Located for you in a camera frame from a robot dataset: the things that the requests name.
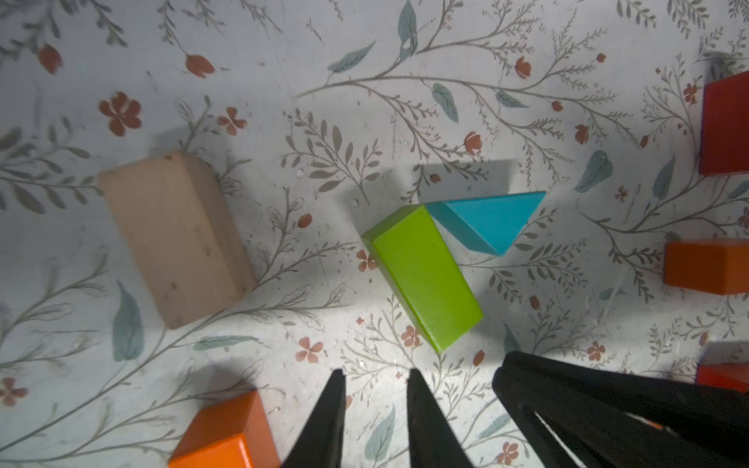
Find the beige wooden block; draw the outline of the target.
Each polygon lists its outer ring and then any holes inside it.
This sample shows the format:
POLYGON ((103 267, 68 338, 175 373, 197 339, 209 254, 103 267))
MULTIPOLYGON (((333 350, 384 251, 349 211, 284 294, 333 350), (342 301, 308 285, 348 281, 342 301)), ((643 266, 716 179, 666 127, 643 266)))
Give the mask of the beige wooden block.
POLYGON ((213 168, 182 153, 103 172, 99 188, 165 325, 234 306, 257 278, 213 168))

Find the teal triangle block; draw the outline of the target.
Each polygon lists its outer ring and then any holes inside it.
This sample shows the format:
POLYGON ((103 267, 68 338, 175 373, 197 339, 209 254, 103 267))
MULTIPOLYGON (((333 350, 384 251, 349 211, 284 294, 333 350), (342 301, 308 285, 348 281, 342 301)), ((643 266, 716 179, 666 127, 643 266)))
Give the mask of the teal triangle block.
POLYGON ((545 191, 427 203, 427 211, 464 248, 504 255, 546 196, 545 191))

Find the red block centre low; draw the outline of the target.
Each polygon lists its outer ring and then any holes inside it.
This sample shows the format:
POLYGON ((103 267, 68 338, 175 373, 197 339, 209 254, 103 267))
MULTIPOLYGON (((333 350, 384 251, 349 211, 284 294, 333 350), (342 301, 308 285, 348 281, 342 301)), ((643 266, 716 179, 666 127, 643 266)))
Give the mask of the red block centre low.
POLYGON ((749 364, 700 365, 696 371, 698 385, 749 391, 749 364))

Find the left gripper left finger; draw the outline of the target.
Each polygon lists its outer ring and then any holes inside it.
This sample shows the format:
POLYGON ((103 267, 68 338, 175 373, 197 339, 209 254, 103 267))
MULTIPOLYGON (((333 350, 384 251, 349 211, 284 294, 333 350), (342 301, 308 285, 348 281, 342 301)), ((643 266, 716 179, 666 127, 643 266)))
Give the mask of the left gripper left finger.
POLYGON ((341 467, 345 387, 343 370, 334 370, 283 468, 341 467))

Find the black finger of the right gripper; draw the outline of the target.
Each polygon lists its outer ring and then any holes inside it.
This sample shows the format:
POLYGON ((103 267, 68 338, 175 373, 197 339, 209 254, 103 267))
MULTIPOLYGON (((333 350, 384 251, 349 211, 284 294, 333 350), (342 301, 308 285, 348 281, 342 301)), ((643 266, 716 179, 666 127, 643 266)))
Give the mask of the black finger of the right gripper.
POLYGON ((506 355, 493 391, 546 467, 745 467, 748 397, 506 355))

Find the green block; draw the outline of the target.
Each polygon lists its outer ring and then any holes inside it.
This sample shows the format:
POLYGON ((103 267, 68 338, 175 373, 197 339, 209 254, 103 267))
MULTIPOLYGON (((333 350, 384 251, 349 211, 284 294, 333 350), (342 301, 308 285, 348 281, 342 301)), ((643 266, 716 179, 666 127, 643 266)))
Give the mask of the green block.
POLYGON ((415 329, 438 353, 484 318, 431 214, 404 206, 361 235, 415 329))

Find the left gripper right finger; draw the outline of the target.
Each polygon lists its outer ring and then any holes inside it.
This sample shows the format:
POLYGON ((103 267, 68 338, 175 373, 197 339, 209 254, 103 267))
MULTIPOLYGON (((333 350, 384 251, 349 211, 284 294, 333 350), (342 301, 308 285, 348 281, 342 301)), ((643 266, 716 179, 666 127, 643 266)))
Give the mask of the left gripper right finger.
POLYGON ((409 373, 407 408, 412 467, 472 467, 418 369, 409 373))

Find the red upright block centre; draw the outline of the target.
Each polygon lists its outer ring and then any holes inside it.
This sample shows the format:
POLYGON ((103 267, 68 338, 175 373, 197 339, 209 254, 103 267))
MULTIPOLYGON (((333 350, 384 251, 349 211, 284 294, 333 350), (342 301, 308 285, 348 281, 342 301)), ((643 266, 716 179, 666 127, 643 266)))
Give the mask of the red upright block centre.
POLYGON ((724 176, 748 172, 748 72, 704 89, 699 173, 724 176))

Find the orange block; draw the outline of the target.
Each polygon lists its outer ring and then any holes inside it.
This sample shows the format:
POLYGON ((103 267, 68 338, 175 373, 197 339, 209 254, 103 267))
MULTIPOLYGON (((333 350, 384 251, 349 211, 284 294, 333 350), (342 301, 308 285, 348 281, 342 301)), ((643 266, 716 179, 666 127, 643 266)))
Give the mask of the orange block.
POLYGON ((668 286, 732 296, 748 293, 748 240, 675 241, 665 246, 668 286))
POLYGON ((279 467, 259 391, 201 409, 181 437, 170 467, 279 467))

